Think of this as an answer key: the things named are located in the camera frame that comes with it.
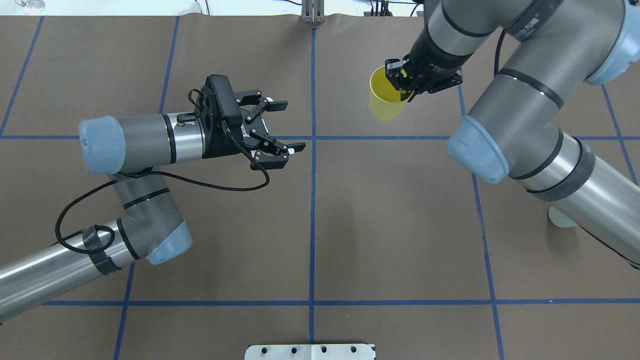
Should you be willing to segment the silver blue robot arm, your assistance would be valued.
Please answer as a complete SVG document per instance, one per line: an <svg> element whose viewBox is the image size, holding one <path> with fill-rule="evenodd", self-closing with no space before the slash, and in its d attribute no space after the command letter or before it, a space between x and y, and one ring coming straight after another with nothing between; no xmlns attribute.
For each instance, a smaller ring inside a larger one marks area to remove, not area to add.
<svg viewBox="0 0 640 360"><path fill-rule="evenodd" d="M462 66L497 29L519 42L462 117L446 153L535 198L639 268L639 187L554 117L582 84L603 85L639 59L639 7L628 0L423 0L423 30L385 77L413 101L462 81Z"/></svg>

